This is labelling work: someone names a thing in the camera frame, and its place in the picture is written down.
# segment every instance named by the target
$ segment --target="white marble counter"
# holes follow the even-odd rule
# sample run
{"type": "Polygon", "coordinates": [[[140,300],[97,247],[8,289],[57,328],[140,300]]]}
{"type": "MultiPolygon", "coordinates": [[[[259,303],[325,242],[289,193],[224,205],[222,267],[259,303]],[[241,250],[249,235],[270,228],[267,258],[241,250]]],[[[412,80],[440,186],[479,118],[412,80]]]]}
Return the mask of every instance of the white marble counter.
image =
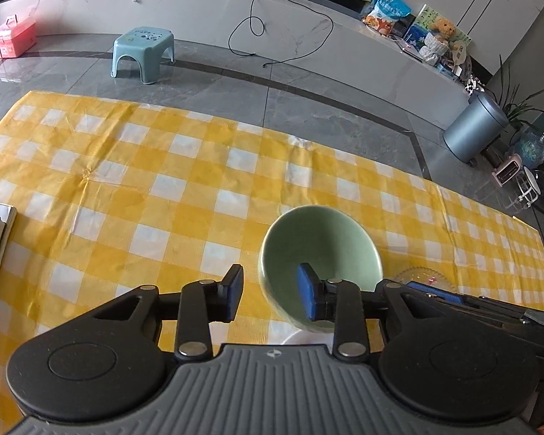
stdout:
{"type": "MultiPolygon", "coordinates": [[[[124,33],[137,26],[169,29],[176,39],[227,47],[252,0],[8,0],[0,3],[0,24],[9,15],[32,16],[44,34],[124,33]]],[[[439,127],[447,127],[467,105],[463,87],[432,67],[406,56],[394,42],[360,21],[296,0],[328,14],[331,36],[314,54],[288,62],[359,88],[439,127]]],[[[264,20],[262,37],[245,22],[232,38],[234,49],[273,60],[298,57],[318,47],[329,31],[327,18],[286,0],[256,0],[264,20]]],[[[255,30],[259,23],[254,21],[255,30]]]]}

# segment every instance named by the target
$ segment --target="blue snack package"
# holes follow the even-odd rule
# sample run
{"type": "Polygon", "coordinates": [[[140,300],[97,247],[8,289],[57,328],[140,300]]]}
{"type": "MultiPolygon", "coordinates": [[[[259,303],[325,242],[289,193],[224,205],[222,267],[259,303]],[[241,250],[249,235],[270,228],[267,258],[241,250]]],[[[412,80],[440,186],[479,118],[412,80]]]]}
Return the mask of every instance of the blue snack package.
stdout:
{"type": "Polygon", "coordinates": [[[411,8],[403,0],[376,0],[375,8],[362,21],[383,36],[387,36],[393,25],[410,12],[411,8]]]}

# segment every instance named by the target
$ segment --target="black tile border strip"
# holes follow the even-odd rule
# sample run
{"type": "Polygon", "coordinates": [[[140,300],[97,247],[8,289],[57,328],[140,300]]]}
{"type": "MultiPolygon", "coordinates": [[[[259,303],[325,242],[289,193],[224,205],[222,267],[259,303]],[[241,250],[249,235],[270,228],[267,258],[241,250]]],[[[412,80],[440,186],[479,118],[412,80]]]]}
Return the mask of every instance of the black tile border strip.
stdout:
{"type": "MultiPolygon", "coordinates": [[[[113,58],[113,53],[112,52],[95,52],[95,51],[45,51],[45,52],[38,51],[38,52],[27,52],[21,57],[24,57],[24,58],[79,57],[79,58],[95,58],[95,59],[108,60],[113,58]]],[[[373,121],[374,123],[379,124],[380,126],[386,127],[387,129],[393,130],[395,132],[398,132],[408,137],[411,142],[411,146],[413,147],[413,151],[415,152],[417,163],[419,164],[419,169],[421,170],[421,174],[423,175],[423,178],[425,178],[426,180],[432,180],[431,173],[427,166],[427,162],[425,161],[425,155],[421,149],[421,146],[419,145],[417,135],[411,130],[401,127],[386,119],[383,119],[382,117],[375,116],[374,114],[369,113],[368,111],[365,111],[360,108],[356,108],[349,104],[343,103],[342,101],[333,100],[332,98],[319,95],[318,93],[314,93],[312,91],[295,87],[293,85],[277,82],[276,80],[259,77],[257,75],[245,74],[244,72],[238,72],[238,71],[230,70],[227,68],[221,68],[221,67],[216,67],[213,65],[206,65],[204,63],[190,62],[190,61],[179,60],[179,59],[176,60],[176,62],[173,64],[170,61],[163,59],[161,62],[161,65],[186,68],[188,70],[194,70],[194,71],[203,72],[206,74],[221,75],[221,76],[233,78],[236,80],[243,80],[245,82],[254,83],[256,85],[265,86],[267,88],[273,88],[275,90],[291,93],[291,94],[300,96],[302,98],[307,98],[308,100],[317,101],[318,103],[322,103],[332,108],[336,108],[341,111],[345,111],[347,113],[353,114],[355,116],[362,117],[369,121],[373,121]]]]}

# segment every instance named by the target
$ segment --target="gray tile floor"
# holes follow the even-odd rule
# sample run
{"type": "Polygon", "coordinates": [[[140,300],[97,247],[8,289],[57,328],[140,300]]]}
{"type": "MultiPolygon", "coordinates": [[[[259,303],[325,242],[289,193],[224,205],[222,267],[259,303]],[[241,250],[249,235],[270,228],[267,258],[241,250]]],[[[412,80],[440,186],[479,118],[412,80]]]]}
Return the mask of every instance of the gray tile floor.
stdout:
{"type": "MultiPolygon", "coordinates": [[[[0,119],[29,90],[50,90],[173,106],[280,130],[361,155],[434,182],[495,209],[508,192],[494,186],[490,165],[473,169],[445,147],[442,130],[356,88],[286,64],[266,65],[227,49],[176,42],[176,65],[143,85],[123,59],[110,77],[113,34],[39,38],[27,57],[0,63],[0,119]]],[[[544,215],[517,214],[541,230],[544,215]]]]}

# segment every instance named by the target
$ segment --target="floor tile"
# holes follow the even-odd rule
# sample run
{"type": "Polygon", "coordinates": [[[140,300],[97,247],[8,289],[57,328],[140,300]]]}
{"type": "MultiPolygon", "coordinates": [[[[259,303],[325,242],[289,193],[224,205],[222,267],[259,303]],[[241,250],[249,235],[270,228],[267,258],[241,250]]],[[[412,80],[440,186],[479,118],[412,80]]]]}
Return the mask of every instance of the floor tile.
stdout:
{"type": "Polygon", "coordinates": [[[447,145],[445,145],[445,141],[443,140],[443,129],[431,124],[419,116],[415,116],[413,113],[407,113],[407,116],[409,117],[409,122],[411,123],[411,130],[415,134],[436,143],[444,149],[447,149],[447,145]]]}
{"type": "Polygon", "coordinates": [[[57,34],[54,36],[40,36],[35,46],[28,52],[101,52],[113,49],[113,42],[119,34],[57,34]]]}
{"type": "Polygon", "coordinates": [[[476,157],[477,167],[472,168],[434,142],[422,137],[418,142],[433,182],[510,216],[523,209],[516,201],[515,185],[506,183],[500,188],[492,178],[493,168],[485,158],[476,157]]]}
{"type": "Polygon", "coordinates": [[[524,221],[530,227],[534,227],[536,230],[538,230],[538,220],[533,209],[524,209],[516,213],[515,216],[521,221],[524,221]]]}
{"type": "Polygon", "coordinates": [[[269,59],[257,55],[235,55],[229,49],[222,47],[207,46],[189,41],[175,41],[175,58],[188,62],[203,63],[214,67],[225,68],[242,72],[243,74],[254,75],[270,79],[272,67],[262,67],[269,59]]]}
{"type": "Polygon", "coordinates": [[[0,120],[30,90],[66,93],[94,63],[85,58],[5,59],[0,66],[0,120]]]}
{"type": "Polygon", "coordinates": [[[161,66],[158,83],[143,85],[136,62],[122,59],[117,77],[111,77],[111,60],[98,60],[69,91],[117,100],[137,101],[262,125],[268,88],[244,80],[161,66]]]}
{"type": "Polygon", "coordinates": [[[301,68],[279,63],[272,67],[271,80],[341,101],[401,128],[412,130],[408,112],[364,91],[301,68]]]}
{"type": "Polygon", "coordinates": [[[407,136],[318,101],[271,88],[264,127],[421,176],[407,136]]]}

